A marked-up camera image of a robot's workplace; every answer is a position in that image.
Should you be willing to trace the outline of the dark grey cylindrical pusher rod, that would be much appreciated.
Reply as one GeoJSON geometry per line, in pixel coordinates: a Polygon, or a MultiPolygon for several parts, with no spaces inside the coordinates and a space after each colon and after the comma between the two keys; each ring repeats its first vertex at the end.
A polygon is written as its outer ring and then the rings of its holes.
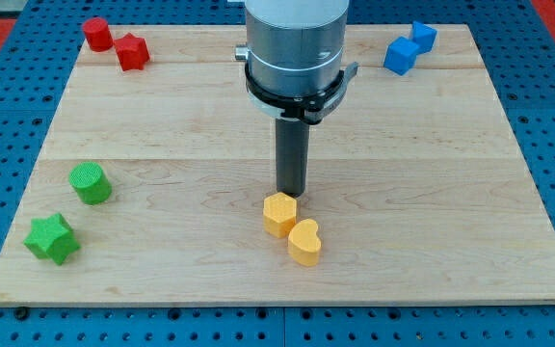
{"type": "Polygon", "coordinates": [[[301,121],[276,120],[277,190],[291,197],[305,190],[309,126],[301,121]]]}

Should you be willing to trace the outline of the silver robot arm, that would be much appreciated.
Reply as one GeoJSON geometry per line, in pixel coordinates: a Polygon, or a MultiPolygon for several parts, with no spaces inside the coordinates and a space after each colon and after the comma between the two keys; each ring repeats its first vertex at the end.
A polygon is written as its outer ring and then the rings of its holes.
{"type": "Polygon", "coordinates": [[[341,66],[348,0],[246,0],[245,63],[252,104],[275,120],[277,190],[305,190],[309,128],[332,113],[358,64],[341,66]]]}

